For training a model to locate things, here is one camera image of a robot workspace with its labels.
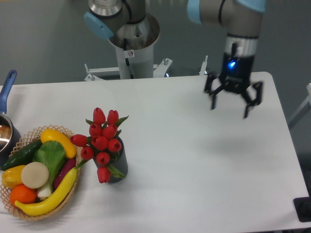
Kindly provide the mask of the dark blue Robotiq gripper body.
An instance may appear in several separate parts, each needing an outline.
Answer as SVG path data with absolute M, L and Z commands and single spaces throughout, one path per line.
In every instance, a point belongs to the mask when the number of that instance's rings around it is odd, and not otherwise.
M 219 89 L 235 94 L 248 94 L 254 59 L 254 55 L 233 57 L 229 53 L 224 53 L 221 73 L 218 76 L 221 83 Z

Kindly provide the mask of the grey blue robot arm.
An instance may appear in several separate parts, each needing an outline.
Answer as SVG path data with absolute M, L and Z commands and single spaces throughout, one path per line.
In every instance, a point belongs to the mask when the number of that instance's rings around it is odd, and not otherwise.
M 263 83 L 250 81 L 266 2 L 263 0 L 190 0 L 188 18 L 198 24 L 227 28 L 222 70 L 209 73 L 204 91 L 216 107 L 221 91 L 241 95 L 245 111 L 261 104 Z M 87 27 L 116 49 L 122 79 L 152 78 L 154 44 L 160 27 L 143 0 L 90 0 L 84 14 Z

